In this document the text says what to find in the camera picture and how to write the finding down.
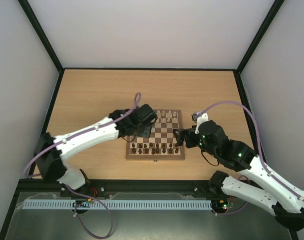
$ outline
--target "purple cable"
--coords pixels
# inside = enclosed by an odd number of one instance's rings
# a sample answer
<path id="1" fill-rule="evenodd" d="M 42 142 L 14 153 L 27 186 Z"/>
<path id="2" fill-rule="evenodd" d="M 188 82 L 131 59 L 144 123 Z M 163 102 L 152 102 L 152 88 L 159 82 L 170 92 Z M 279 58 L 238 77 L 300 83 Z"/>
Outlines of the purple cable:
<path id="1" fill-rule="evenodd" d="M 248 177 L 246 177 L 246 176 L 244 176 L 244 175 L 240 175 L 240 176 L 238 177 L 237 180 L 241 179 L 242 177 L 244 177 L 244 178 L 247 179 L 248 184 L 251 184 L 251 182 L 250 182 L 250 180 L 248 179 Z M 244 205 L 243 205 L 240 209 L 237 209 L 236 211 L 233 211 L 233 212 L 217 213 L 217 212 L 215 212 L 214 209 L 212 209 L 212 212 L 215 213 L 215 215 L 219 215 L 219 216 L 226 216 L 226 215 L 237 214 L 237 213 L 239 213 L 240 211 L 242 211 L 242 210 L 247 206 L 247 204 L 248 204 L 248 202 L 246 201 L 246 202 L 244 203 Z"/>
<path id="2" fill-rule="evenodd" d="M 92 196 L 88 196 L 88 195 L 84 195 L 84 194 L 81 194 L 81 193 L 77 193 L 75 191 L 73 191 L 68 185 L 65 185 L 66 188 L 73 194 L 75 195 L 78 195 L 78 196 L 82 196 L 84 198 L 87 198 L 87 199 L 92 199 L 93 201 L 97 201 L 99 202 L 103 207 L 105 207 L 105 209 L 107 210 L 110 218 L 111 218 L 111 227 L 110 227 L 110 231 L 108 232 L 107 235 L 105 236 L 97 236 L 97 235 L 94 235 L 93 233 L 91 233 L 87 228 L 86 226 L 84 225 L 84 223 L 82 222 L 82 220 L 80 219 L 80 217 L 78 216 L 77 214 L 77 208 L 80 206 L 80 204 L 76 205 L 75 209 L 74 209 L 74 214 L 75 216 L 77 217 L 77 219 L 79 220 L 79 222 L 81 223 L 82 227 L 84 228 L 84 230 L 86 231 L 87 234 L 89 234 L 92 238 L 95 238 L 95 239 L 106 239 L 108 237 L 110 237 L 112 235 L 112 231 L 113 231 L 113 226 L 114 226 L 114 219 L 113 219 L 113 215 L 111 213 L 111 210 L 108 209 L 107 205 L 105 203 L 103 203 L 102 201 L 100 201 L 99 199 L 96 199 Z"/>
<path id="3" fill-rule="evenodd" d="M 256 138 L 257 138 L 257 147 L 258 147 L 258 153 L 260 156 L 260 160 L 262 163 L 263 168 L 265 169 L 265 171 L 275 180 L 277 181 L 280 185 L 282 185 L 284 188 L 286 188 L 288 191 L 290 191 L 293 195 L 295 195 L 298 199 L 301 198 L 301 195 L 299 195 L 298 193 L 296 193 L 294 190 L 292 190 L 289 186 L 287 186 L 285 183 L 283 183 L 281 180 L 279 180 L 276 176 L 274 176 L 273 174 L 271 174 L 271 171 L 267 168 L 267 166 L 264 163 L 263 160 L 263 153 L 262 153 L 262 148 L 261 148 L 261 139 L 260 139 L 260 135 L 258 132 L 258 126 L 257 126 L 257 122 L 253 116 L 253 114 L 251 113 L 251 111 L 249 111 L 244 105 L 240 104 L 239 102 L 236 101 L 219 101 L 217 103 L 214 103 L 213 105 L 210 105 L 208 108 L 206 108 L 204 111 L 202 111 L 200 114 L 197 115 L 197 117 L 200 117 L 201 115 L 203 115 L 204 113 L 206 113 L 209 109 L 217 106 L 217 105 L 221 105 L 221 104 L 235 104 L 238 105 L 240 107 L 242 107 L 247 113 L 248 115 L 251 117 L 252 122 L 254 124 L 255 127 L 255 132 L 256 132 Z"/>
<path id="4" fill-rule="evenodd" d="M 111 125 L 111 124 L 115 124 L 115 123 L 117 123 L 118 121 L 122 120 L 123 118 L 129 116 L 129 115 L 134 111 L 134 109 L 136 109 L 136 108 L 138 107 L 138 105 L 139 105 L 139 103 L 140 103 L 140 101 L 141 101 L 141 97 L 142 97 L 142 94 L 139 93 L 139 92 L 137 92 L 137 93 L 135 94 L 135 97 L 134 97 L 134 106 L 133 106 L 130 110 L 128 110 L 123 116 L 120 116 L 119 118 L 117 118 L 117 119 L 115 119 L 115 120 L 113 120 L 113 121 L 110 121 L 110 122 L 108 122 L 108 123 L 99 125 L 98 128 L 101 129 L 101 128 L 106 127 L 106 126 L 109 126 L 109 125 Z M 75 137 L 77 137 L 77 136 L 80 136 L 80 135 L 82 135 L 82 134 L 88 133 L 88 132 L 93 131 L 93 130 L 96 130 L 96 128 L 94 128 L 94 127 L 88 128 L 88 129 L 83 130 L 83 131 L 80 131 L 80 132 L 78 132 L 78 133 L 76 133 L 76 134 L 74 134 L 74 135 L 72 135 L 72 136 L 67 137 L 66 140 L 71 140 L 71 139 L 73 139 L 73 138 L 75 138 Z M 28 175 L 28 170 L 29 170 L 29 168 L 31 167 L 32 163 L 34 163 L 34 162 L 35 162 L 40 156 L 42 156 L 44 153 L 46 153 L 47 151 L 50 151 L 52 148 L 54 148 L 54 147 L 56 147 L 56 146 L 58 146 L 58 145 L 60 145 L 60 144 L 62 144 L 62 143 L 63 143 L 62 141 L 59 141 L 59 142 L 57 142 L 57 143 L 54 143 L 53 145 L 51 145 L 51 146 L 45 148 L 44 150 L 42 150 L 41 152 L 39 152 L 37 155 L 35 155 L 35 157 L 33 157 L 32 160 L 25 166 L 24 171 L 23 171 L 23 172 L 24 172 L 24 175 L 25 175 L 27 178 L 40 176 L 41 174 Z"/>

